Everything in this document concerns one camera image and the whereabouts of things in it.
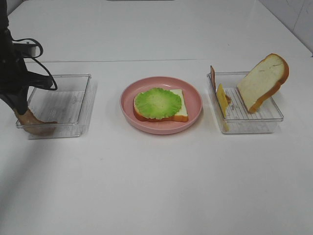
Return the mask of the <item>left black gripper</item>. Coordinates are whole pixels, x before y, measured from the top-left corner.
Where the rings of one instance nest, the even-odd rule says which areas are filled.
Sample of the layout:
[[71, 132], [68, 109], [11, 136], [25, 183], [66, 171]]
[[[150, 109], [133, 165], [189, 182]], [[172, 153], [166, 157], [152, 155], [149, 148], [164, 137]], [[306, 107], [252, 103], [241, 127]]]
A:
[[28, 110], [27, 94], [29, 86], [43, 90], [55, 90], [55, 80], [51, 73], [41, 75], [30, 72], [24, 62], [25, 54], [16, 50], [12, 43], [7, 2], [0, 2], [0, 98], [13, 111], [24, 115]]

